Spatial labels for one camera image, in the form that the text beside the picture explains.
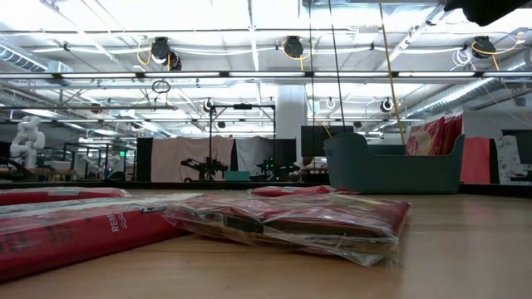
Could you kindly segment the red Orville popcorn bag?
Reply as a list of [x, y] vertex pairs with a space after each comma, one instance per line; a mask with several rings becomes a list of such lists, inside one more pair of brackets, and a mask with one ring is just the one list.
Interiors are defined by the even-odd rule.
[[84, 188], [84, 187], [43, 187], [31, 189], [0, 190], [0, 206], [48, 203], [78, 199], [122, 198], [130, 197], [124, 189]]
[[394, 263], [411, 205], [351, 194], [201, 195], [163, 213], [179, 229], [257, 247]]
[[458, 136], [462, 134], [462, 126], [463, 126], [462, 123], [463, 123], [463, 115], [459, 114], [453, 120], [452, 139], [451, 139], [452, 144], [454, 144]]
[[407, 155], [430, 156], [440, 153], [445, 129], [445, 118], [412, 126], [406, 142]]
[[162, 213], [197, 193], [0, 207], [0, 282], [179, 237]]
[[256, 189], [250, 189], [249, 192], [258, 196], [279, 197], [296, 194], [358, 194], [358, 192], [346, 189], [335, 189], [327, 185], [310, 186], [310, 187], [293, 187], [293, 186], [266, 186]]
[[445, 118], [441, 137], [441, 151], [440, 155], [449, 154], [454, 146], [455, 140], [455, 117]]

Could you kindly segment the grey hanging cloth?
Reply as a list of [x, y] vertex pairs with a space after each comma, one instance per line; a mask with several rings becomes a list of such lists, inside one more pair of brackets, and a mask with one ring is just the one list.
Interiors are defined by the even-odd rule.
[[247, 171], [251, 176], [261, 174], [259, 164], [273, 155], [273, 140], [261, 136], [237, 139], [235, 145], [238, 171]]

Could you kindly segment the black monitor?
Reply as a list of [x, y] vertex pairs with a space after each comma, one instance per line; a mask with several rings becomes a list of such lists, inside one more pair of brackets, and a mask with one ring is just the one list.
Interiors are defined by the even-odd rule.
[[317, 125], [301, 127], [301, 155], [303, 157], [324, 157], [324, 141], [334, 135], [343, 133], [353, 133], [352, 126], [343, 127], [342, 125]]

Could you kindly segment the long ceiling light bar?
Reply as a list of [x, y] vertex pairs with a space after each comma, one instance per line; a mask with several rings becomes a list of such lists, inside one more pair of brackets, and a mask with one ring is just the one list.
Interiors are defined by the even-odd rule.
[[532, 77], [532, 71], [185, 71], [102, 73], [0, 73], [2, 80], [175, 79], [175, 78], [503, 78]]

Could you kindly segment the beige hanging cloth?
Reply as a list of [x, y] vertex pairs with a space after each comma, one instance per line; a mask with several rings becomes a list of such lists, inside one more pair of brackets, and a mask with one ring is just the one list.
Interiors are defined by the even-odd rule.
[[231, 164], [234, 140], [221, 136], [209, 138], [154, 139], [151, 153], [150, 180], [154, 183], [183, 183], [186, 178], [197, 180], [199, 172], [181, 164], [186, 159], [205, 162], [211, 156], [225, 166]]

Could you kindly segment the teal plastic basket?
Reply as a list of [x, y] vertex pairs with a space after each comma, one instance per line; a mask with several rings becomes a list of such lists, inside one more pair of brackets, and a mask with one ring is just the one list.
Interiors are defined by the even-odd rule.
[[383, 154], [357, 133], [323, 142], [330, 185], [362, 194], [455, 194], [459, 191], [465, 136], [448, 155]]

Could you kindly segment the black partition panel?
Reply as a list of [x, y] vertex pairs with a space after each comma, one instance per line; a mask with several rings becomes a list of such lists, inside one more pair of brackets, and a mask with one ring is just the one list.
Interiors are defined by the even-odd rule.
[[136, 146], [136, 180], [151, 181], [153, 138], [139, 138]]

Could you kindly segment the salmon hanging cloth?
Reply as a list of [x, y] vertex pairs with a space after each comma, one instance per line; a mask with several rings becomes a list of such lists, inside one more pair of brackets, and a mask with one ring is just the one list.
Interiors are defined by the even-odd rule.
[[466, 137], [461, 162], [463, 184], [490, 184], [490, 140]]

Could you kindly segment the wooden work table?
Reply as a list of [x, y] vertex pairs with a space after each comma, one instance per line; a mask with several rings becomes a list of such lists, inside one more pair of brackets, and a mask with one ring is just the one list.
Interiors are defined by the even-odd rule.
[[64, 182], [70, 181], [77, 175], [73, 169], [30, 169], [26, 172], [20, 169], [0, 168], [0, 180], [20, 182]]

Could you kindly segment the white patterned cloth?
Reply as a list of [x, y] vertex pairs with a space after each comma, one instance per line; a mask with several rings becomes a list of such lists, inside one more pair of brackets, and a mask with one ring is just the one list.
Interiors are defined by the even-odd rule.
[[505, 135], [495, 139], [500, 184], [532, 185], [529, 171], [532, 166], [523, 164], [515, 136]]

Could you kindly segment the black aluminium table frame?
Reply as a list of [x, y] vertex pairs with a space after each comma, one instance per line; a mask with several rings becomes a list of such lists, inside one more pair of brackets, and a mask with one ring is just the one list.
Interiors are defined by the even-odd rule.
[[[0, 189], [25, 189], [44, 187], [87, 187], [118, 189], [178, 189], [178, 190], [246, 190], [266, 186], [311, 187], [305, 183], [265, 183], [265, 182], [193, 182], [193, 183], [151, 183], [131, 181], [71, 181], [71, 182], [8, 182], [0, 180]], [[532, 199], [532, 186], [501, 184], [461, 184], [460, 194], [487, 195], [508, 198]]]

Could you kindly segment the silver ventilation duct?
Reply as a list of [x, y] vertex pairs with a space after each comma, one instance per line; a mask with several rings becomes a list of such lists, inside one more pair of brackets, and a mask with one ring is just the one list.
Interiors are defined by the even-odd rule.
[[48, 64], [9, 42], [0, 40], [0, 60], [30, 72], [47, 72]]
[[449, 87], [414, 106], [404, 116], [414, 118], [424, 114], [437, 114], [503, 88], [505, 79], [532, 77], [532, 48], [503, 61], [500, 68], [500, 71], [484, 71], [482, 76], [466, 84]]

